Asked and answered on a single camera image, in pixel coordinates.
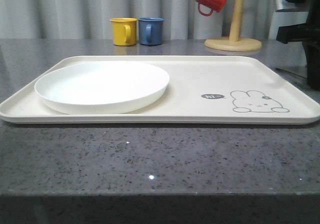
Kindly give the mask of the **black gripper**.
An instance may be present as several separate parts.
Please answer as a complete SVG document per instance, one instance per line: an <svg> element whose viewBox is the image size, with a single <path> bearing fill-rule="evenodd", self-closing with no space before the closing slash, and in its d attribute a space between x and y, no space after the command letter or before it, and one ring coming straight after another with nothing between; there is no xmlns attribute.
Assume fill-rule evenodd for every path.
<svg viewBox="0 0 320 224"><path fill-rule="evenodd" d="M276 12L308 12L304 23L280 26L276 40L301 42L307 68L307 84L320 89L320 0L276 0Z"/></svg>

